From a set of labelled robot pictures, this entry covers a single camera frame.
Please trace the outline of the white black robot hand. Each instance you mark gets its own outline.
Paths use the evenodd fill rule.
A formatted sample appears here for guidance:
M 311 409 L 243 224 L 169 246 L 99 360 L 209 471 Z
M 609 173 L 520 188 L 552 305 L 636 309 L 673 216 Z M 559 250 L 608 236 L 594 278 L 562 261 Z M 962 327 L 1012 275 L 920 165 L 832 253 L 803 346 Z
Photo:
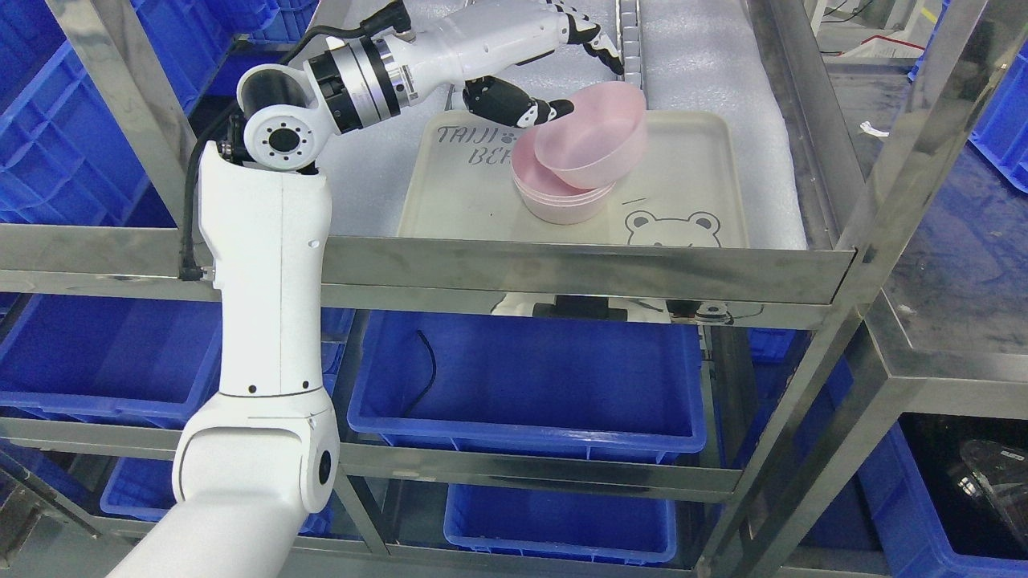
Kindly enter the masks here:
M 466 109 L 503 127 L 528 128 L 575 110 L 568 99 L 546 101 L 499 78 L 562 45 L 580 45 L 623 75 L 625 64 L 598 22 L 565 1 L 477 1 L 438 19 L 412 40 L 386 36 L 394 62 L 406 72 L 409 103 L 445 84 L 463 85 Z

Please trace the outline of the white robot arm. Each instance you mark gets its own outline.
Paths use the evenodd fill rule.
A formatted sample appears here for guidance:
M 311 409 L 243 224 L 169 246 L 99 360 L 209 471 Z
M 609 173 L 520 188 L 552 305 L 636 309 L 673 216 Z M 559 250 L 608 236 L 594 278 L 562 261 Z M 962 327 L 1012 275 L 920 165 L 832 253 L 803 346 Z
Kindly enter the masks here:
M 327 506 L 339 453 L 320 358 L 332 198 L 313 164 L 328 136 L 397 112 L 389 65 L 339 47 L 302 70 L 254 68 L 236 99 L 259 168 L 199 144 L 190 191 L 221 294 L 218 391 L 177 443 L 175 505 L 111 576 L 276 577 Z

